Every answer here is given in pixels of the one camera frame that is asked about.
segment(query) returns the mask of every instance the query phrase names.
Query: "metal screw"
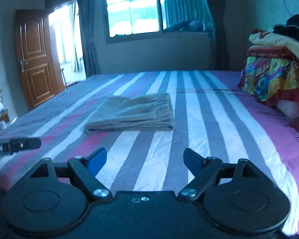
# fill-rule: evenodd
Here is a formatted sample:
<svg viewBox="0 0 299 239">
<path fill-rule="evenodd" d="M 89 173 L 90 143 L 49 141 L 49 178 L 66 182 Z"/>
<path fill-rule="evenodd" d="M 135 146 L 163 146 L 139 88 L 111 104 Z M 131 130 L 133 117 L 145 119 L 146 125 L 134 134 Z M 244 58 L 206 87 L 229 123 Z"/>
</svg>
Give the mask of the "metal screw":
<svg viewBox="0 0 299 239">
<path fill-rule="evenodd" d="M 93 191 L 93 195 L 97 196 L 99 198 L 105 198 L 110 194 L 110 191 L 108 189 L 97 189 Z"/>
<path fill-rule="evenodd" d="M 180 194 L 182 194 L 184 197 L 188 197 L 188 198 L 192 198 L 192 197 L 195 197 L 196 194 L 197 194 L 197 191 L 194 190 L 194 189 L 189 189 L 189 188 L 186 188 L 186 189 L 183 189 Z"/>
</svg>

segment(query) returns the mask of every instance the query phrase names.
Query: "wooden door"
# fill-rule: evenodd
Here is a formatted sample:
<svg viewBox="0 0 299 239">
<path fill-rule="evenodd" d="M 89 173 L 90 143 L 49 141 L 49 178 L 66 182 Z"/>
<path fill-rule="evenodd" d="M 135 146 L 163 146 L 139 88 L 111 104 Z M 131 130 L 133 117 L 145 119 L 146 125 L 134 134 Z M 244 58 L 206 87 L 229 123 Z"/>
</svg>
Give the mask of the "wooden door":
<svg viewBox="0 0 299 239">
<path fill-rule="evenodd" d="M 17 10 L 14 31 L 21 85 L 32 110 L 64 90 L 55 32 L 45 10 Z"/>
</svg>

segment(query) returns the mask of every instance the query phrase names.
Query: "striped bedsheet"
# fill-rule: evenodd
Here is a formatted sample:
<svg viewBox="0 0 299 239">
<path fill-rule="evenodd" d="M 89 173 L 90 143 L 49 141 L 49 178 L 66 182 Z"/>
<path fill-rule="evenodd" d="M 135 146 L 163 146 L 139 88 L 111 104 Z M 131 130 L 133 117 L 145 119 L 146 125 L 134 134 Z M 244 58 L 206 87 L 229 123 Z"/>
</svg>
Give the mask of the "striped bedsheet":
<svg viewBox="0 0 299 239">
<path fill-rule="evenodd" d="M 167 71 L 98 75 L 59 94 L 8 127 L 0 138 L 40 137 L 40 149 L 0 158 L 0 187 L 8 190 L 39 159 L 66 162 L 99 147 L 108 151 L 98 178 L 117 190 L 176 193 L 193 175 L 183 163 L 190 147 L 225 163 L 250 159 L 291 201 L 283 231 L 299 234 L 299 134 L 273 109 L 237 88 L 239 72 Z M 171 95 L 170 132 L 84 133 L 93 110 L 109 95 Z"/>
</svg>

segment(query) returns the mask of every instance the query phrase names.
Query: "beige towel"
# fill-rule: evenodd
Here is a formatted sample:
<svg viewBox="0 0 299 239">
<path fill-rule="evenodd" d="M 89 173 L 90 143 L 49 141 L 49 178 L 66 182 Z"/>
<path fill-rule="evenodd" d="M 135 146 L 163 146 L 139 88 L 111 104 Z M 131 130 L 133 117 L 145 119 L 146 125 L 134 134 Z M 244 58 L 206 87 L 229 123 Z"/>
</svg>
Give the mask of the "beige towel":
<svg viewBox="0 0 299 239">
<path fill-rule="evenodd" d="M 168 93 L 149 94 L 137 98 L 108 97 L 93 112 L 85 132 L 95 131 L 171 131 L 174 115 Z"/>
</svg>

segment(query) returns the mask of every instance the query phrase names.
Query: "white stripe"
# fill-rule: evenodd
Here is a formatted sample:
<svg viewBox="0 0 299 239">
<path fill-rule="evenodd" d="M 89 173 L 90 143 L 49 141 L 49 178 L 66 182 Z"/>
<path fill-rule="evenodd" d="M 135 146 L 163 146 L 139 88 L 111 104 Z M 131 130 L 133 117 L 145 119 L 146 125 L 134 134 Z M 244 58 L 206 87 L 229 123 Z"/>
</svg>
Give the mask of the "white stripe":
<svg viewBox="0 0 299 239">
<path fill-rule="evenodd" d="M 42 136 L 44 133 L 46 133 L 51 127 L 53 127 L 55 124 L 59 123 L 62 118 L 64 118 L 66 115 L 70 114 L 72 111 L 74 111 L 76 108 L 80 107 L 87 99 L 90 99 L 93 95 L 97 94 L 100 90 L 104 89 L 105 87 L 109 86 L 110 84 L 114 83 L 118 79 L 122 78 L 124 75 L 120 74 L 116 78 L 108 81 L 106 84 L 101 85 L 99 88 L 95 89 L 94 91 L 88 93 L 85 95 L 82 99 L 78 100 L 76 103 L 74 103 L 71 107 L 64 110 L 62 113 L 60 113 L 58 116 L 52 118 L 49 122 L 44 124 L 42 127 L 40 127 L 32 136 L 33 137 L 39 137 Z"/>
<path fill-rule="evenodd" d="M 251 116 L 240 100 L 217 77 L 208 72 L 206 75 L 208 75 L 219 89 L 226 89 L 226 98 L 253 135 L 277 185 L 289 198 L 291 202 L 291 211 L 282 231 L 287 235 L 296 234 L 299 222 L 299 194 L 295 179 L 287 170 L 286 166 L 281 162 L 279 153 L 266 131 Z"/>
<path fill-rule="evenodd" d="M 160 72 L 159 75 L 157 76 L 155 82 L 152 84 L 152 86 L 150 87 L 150 89 L 148 90 L 148 92 L 146 94 L 157 93 L 162 84 L 162 81 L 163 81 L 165 75 L 166 75 L 166 71 Z"/>
<path fill-rule="evenodd" d="M 177 72 L 172 71 L 167 86 L 175 114 Z M 171 151 L 173 131 L 155 132 L 146 160 L 136 180 L 134 191 L 161 191 Z"/>
<path fill-rule="evenodd" d="M 206 158 L 210 156 L 210 148 L 201 106 L 189 73 L 183 72 L 183 77 L 186 98 L 188 147 Z M 194 175 L 188 170 L 188 183 L 193 179 Z"/>
<path fill-rule="evenodd" d="M 228 117 L 227 112 L 218 96 L 198 71 L 194 71 L 194 75 L 197 78 L 200 86 L 205 91 L 214 117 L 219 124 L 219 128 L 222 132 L 222 136 L 226 145 L 229 162 L 231 164 L 236 164 L 240 158 L 248 159 L 246 148 L 241 140 L 238 130 Z"/>
<path fill-rule="evenodd" d="M 133 83 L 135 83 L 138 79 L 140 79 L 145 72 L 140 72 L 137 76 L 135 76 L 131 81 L 123 85 L 120 89 L 118 89 L 113 95 L 120 96 L 123 92 L 125 92 Z"/>
<path fill-rule="evenodd" d="M 111 188 L 139 133 L 139 131 L 122 132 L 107 153 L 106 163 L 96 175 L 106 188 Z"/>
<path fill-rule="evenodd" d="M 144 75 L 144 73 L 139 73 L 136 77 L 134 77 L 132 80 L 127 82 L 125 85 L 123 85 L 124 89 L 119 88 L 114 93 L 117 94 L 117 96 L 121 95 L 124 91 L 126 91 L 126 89 L 128 89 L 132 84 L 134 84 L 143 75 Z M 83 120 L 83 122 L 81 122 L 74 130 L 72 130 L 72 132 L 61 143 L 59 143 L 54 148 L 52 148 L 49 152 L 47 152 L 43 156 L 43 158 L 48 157 L 48 158 L 54 159 L 59 153 L 64 151 L 70 144 L 74 143 L 77 139 L 79 139 L 82 136 L 82 134 L 84 133 L 84 126 L 89 121 L 92 114 L 93 114 L 93 112 L 90 113 L 88 115 L 88 117 L 85 120 Z"/>
<path fill-rule="evenodd" d="M 45 123 L 42 127 L 40 127 L 34 134 L 31 135 L 31 137 L 39 137 L 42 136 L 43 134 L 45 134 L 50 128 L 52 128 L 54 125 L 56 125 L 57 123 L 59 123 L 61 121 L 62 118 L 64 118 L 66 115 L 70 114 L 72 111 L 74 111 L 76 108 L 80 107 L 86 100 L 88 100 L 89 98 L 91 98 L 93 95 L 95 95 L 96 93 L 98 93 L 99 91 L 101 91 L 102 89 L 104 89 L 105 87 L 109 86 L 110 84 L 114 83 L 115 81 L 117 81 L 118 79 L 122 78 L 124 76 L 124 74 L 120 74 L 117 77 L 115 77 L 114 79 L 108 81 L 107 83 L 101 85 L 100 87 L 98 87 L 97 89 L 93 90 L 92 92 L 88 93 L 87 95 L 85 95 L 83 98 L 81 98 L 80 100 L 78 100 L 76 103 L 74 103 L 71 107 L 69 107 L 68 109 L 64 110 L 63 112 L 61 112 L 58 116 L 55 116 L 54 118 L 52 118 L 49 122 Z M 7 162 L 9 162 L 12 158 L 14 158 L 16 154 L 13 154 L 11 156 L 4 156 L 2 157 L 2 159 L 0 160 L 0 171 L 1 169 L 5 166 L 5 164 Z"/>
</svg>

